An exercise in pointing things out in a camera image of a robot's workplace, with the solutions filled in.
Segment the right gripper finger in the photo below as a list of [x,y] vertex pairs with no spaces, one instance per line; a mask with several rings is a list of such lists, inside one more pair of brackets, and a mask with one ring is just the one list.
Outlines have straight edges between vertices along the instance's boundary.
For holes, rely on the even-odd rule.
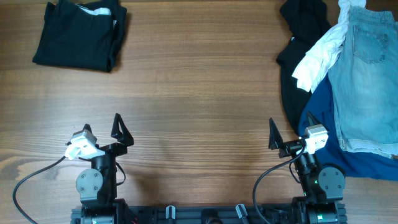
[[309,126],[320,124],[320,121],[310,111],[307,111],[307,121]]
[[272,118],[269,118],[269,130],[269,149],[280,149],[284,142]]

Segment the light blue denim shorts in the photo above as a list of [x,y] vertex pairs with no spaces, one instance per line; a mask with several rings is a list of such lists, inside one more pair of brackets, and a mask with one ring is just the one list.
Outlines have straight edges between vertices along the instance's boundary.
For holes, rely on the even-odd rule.
[[352,7],[339,59],[328,72],[336,135],[348,152],[397,155],[397,22]]

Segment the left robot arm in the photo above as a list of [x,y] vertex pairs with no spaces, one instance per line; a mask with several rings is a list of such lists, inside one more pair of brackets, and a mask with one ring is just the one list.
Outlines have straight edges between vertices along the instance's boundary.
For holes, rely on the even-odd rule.
[[126,154],[127,148],[134,144],[134,138],[118,113],[114,117],[111,137],[116,142],[100,147],[91,126],[85,124],[83,129],[74,133],[68,142],[66,158],[69,160],[78,158],[91,163],[91,167],[82,171],[76,178],[81,208],[72,210],[72,224],[138,222],[126,201],[117,198],[117,187],[123,182],[116,180],[117,171],[122,171],[116,158]]

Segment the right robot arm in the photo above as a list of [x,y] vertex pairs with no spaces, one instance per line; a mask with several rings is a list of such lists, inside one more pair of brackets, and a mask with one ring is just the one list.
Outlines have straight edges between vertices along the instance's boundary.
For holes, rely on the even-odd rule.
[[310,112],[309,127],[298,140],[285,142],[273,119],[269,120],[269,149],[278,149],[279,157],[290,157],[295,167],[303,196],[288,204],[264,204],[261,212],[270,223],[330,223],[348,222],[343,199],[345,171],[334,164],[322,165],[315,152],[323,149],[328,130]]

